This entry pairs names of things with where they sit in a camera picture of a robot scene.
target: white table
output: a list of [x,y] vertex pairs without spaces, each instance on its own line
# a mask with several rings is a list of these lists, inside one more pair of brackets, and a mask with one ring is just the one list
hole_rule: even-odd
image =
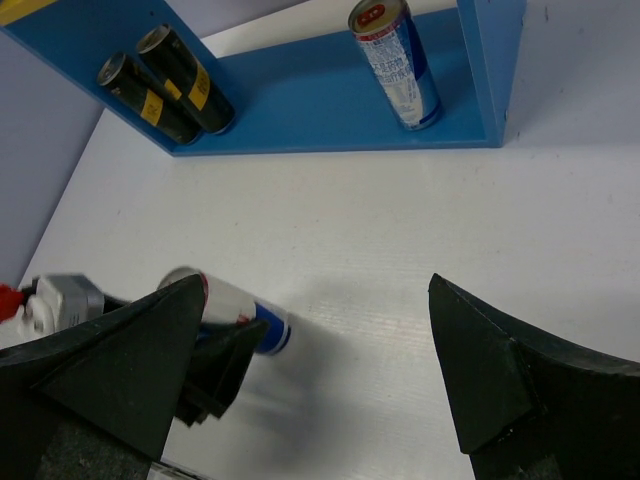
[[[224,55],[338,30],[352,4],[205,41]],[[174,425],[170,459],[218,480],[470,480],[430,331],[434,272],[640,361],[638,24],[634,0],[532,0],[499,150],[173,160],[105,112],[25,280],[80,271],[138,298],[189,264],[301,317],[221,421]]]

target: grey wall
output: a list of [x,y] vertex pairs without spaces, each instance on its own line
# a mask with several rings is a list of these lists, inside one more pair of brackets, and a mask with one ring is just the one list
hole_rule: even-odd
[[[200,36],[296,3],[169,0]],[[21,280],[100,112],[95,101],[0,33],[0,283]]]

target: yellow label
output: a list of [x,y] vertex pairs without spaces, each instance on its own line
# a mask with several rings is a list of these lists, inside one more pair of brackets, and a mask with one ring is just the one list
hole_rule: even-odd
[[162,99],[155,92],[147,90],[147,99],[144,101],[140,116],[155,127],[158,125],[160,115],[162,115]]
[[198,73],[196,74],[196,81],[191,87],[189,92],[189,100],[193,103],[198,110],[204,108],[204,104],[207,103],[209,98],[209,88],[211,83],[209,82],[209,75],[207,75],[204,67],[196,60],[198,64]]
[[182,92],[178,90],[178,87],[176,87],[176,85],[168,78],[167,81],[164,82],[164,88],[166,88],[171,96],[176,100],[178,100],[182,96]]
[[51,5],[56,0],[0,0],[0,26],[5,27],[22,17]]

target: can lying on table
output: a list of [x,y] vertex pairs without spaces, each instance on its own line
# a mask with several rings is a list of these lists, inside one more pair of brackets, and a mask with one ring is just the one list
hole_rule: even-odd
[[169,25],[159,25],[138,42],[142,61],[205,131],[222,133],[235,110],[198,59]]
[[162,279],[158,289],[189,275],[200,275],[204,284],[205,307],[202,314],[204,324],[242,324],[253,320],[263,320],[269,324],[269,330],[258,345],[256,352],[275,355],[287,345],[291,336],[288,312],[200,270],[191,267],[176,268]]
[[200,126],[178,105],[163,100],[162,92],[153,87],[151,77],[122,52],[112,55],[105,62],[98,73],[97,82],[177,143],[189,143],[201,131]]
[[407,2],[362,0],[349,28],[400,123],[409,130],[433,124],[442,104]]

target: shelf board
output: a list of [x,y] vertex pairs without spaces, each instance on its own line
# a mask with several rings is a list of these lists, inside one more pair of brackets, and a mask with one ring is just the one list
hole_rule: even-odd
[[444,115],[410,132],[396,121],[349,31],[218,59],[246,105],[222,135],[174,155],[392,150],[485,145],[456,8],[415,17]]

